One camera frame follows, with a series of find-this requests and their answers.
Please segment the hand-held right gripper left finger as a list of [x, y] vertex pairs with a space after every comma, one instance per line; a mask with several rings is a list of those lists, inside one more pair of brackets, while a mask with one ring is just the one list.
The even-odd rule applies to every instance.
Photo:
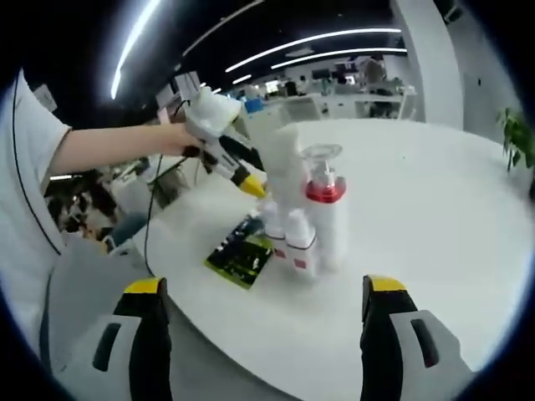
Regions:
[[61, 384], [76, 400], [172, 400], [167, 283], [130, 284], [74, 343]]

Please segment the person's left hand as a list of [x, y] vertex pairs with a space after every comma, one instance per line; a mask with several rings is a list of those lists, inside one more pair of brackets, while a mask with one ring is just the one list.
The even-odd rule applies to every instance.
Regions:
[[204, 144], [187, 131], [185, 124], [166, 124], [164, 128], [166, 130], [166, 144], [162, 151], [164, 155], [190, 158], [197, 157], [204, 150]]

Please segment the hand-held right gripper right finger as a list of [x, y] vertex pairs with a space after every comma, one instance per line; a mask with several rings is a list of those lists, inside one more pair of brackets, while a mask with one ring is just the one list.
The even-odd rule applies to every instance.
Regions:
[[473, 379], [457, 337], [391, 277], [363, 277], [362, 400], [453, 400]]

